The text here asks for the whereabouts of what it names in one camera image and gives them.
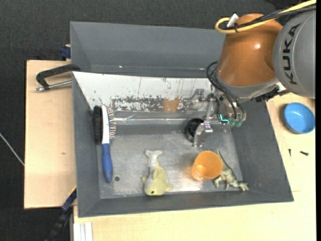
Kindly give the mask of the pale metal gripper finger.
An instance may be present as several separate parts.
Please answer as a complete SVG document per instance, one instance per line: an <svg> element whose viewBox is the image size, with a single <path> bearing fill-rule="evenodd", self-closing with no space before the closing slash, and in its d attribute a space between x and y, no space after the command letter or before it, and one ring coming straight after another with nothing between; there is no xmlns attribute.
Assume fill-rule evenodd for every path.
<svg viewBox="0 0 321 241"><path fill-rule="evenodd" d="M194 147L202 147L206 139L213 133L210 123L200 123L195 130L193 138Z"/></svg>
<svg viewBox="0 0 321 241"><path fill-rule="evenodd" d="M196 89L190 99L190 110L207 110L213 94L205 93L204 89Z"/></svg>

